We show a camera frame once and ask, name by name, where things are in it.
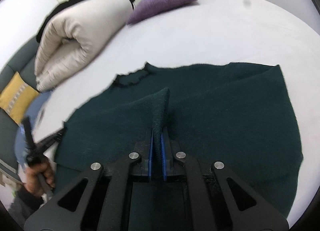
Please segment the metal screw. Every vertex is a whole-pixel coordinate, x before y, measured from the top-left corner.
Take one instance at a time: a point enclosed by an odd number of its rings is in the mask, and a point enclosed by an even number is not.
[[[98,162],[95,162],[95,163],[91,164],[91,169],[92,170],[98,170],[100,168],[101,168],[101,164],[98,163]]]
[[[139,154],[138,154],[138,153],[133,152],[133,153],[130,153],[130,154],[129,154],[129,158],[130,158],[130,159],[136,159],[136,158],[138,158],[138,157],[139,157]]]
[[[176,153],[177,158],[179,159],[183,159],[186,157],[186,154],[184,152],[177,152]]]
[[[221,169],[223,169],[224,164],[223,164],[223,162],[215,162],[215,163],[214,163],[214,167],[215,167],[216,169],[221,170]]]

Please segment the human hand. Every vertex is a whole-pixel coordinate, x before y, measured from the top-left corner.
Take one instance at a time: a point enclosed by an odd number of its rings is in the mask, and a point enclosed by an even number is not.
[[[37,176],[39,173],[42,173],[46,182],[54,188],[54,173],[47,158],[45,158],[43,163],[36,164],[32,167],[26,167],[25,173],[26,183],[23,185],[33,196],[40,198],[44,194],[44,190]]]

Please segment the gray sofa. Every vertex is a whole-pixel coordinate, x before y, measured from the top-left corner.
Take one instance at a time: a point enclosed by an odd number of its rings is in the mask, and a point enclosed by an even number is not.
[[[34,75],[34,63],[39,44],[36,37],[31,38],[8,61],[0,73],[0,93],[10,82],[15,72],[19,72],[21,78],[36,89],[36,76]],[[14,154],[14,141],[18,125],[0,109],[0,172],[14,182],[20,183],[18,163]]]

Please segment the yellow cushion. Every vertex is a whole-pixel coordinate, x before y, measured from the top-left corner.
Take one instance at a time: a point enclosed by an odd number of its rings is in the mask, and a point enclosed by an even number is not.
[[[17,123],[20,124],[23,115],[38,92],[25,83],[16,72],[9,84],[0,94],[0,107]]]

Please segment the blue cloth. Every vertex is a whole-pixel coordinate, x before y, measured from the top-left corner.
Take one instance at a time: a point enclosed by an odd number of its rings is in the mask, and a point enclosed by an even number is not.
[[[51,96],[51,91],[43,92],[41,93],[28,107],[27,111],[25,112],[24,116],[28,116],[30,118],[30,124],[31,128],[33,129],[33,126],[36,122],[36,118],[38,116],[38,113],[44,104],[48,100],[48,98]],[[27,144],[25,142],[24,135],[21,132],[21,128],[19,127],[16,134],[16,139],[14,142],[14,153],[17,157],[18,163],[24,167],[25,163],[25,152],[27,151]]]

